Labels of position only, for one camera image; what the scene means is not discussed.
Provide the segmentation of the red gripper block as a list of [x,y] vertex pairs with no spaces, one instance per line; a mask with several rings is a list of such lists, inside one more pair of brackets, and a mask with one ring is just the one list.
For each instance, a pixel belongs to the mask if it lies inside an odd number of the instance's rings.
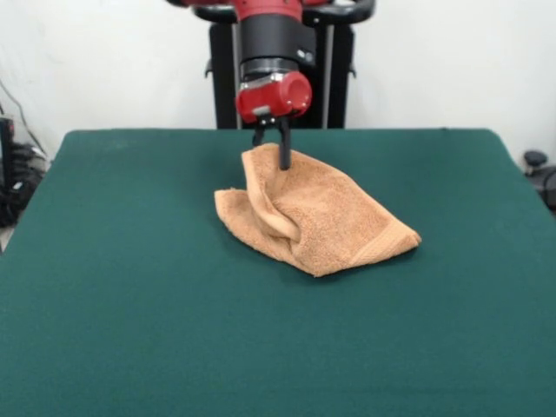
[[[301,116],[312,101],[309,80],[299,71],[272,73],[268,76],[242,83],[235,98],[238,114],[244,122],[256,122],[263,117]],[[253,146],[263,143],[268,125],[255,125]],[[277,128],[281,134],[280,169],[291,166],[291,132],[288,119],[279,119]]]

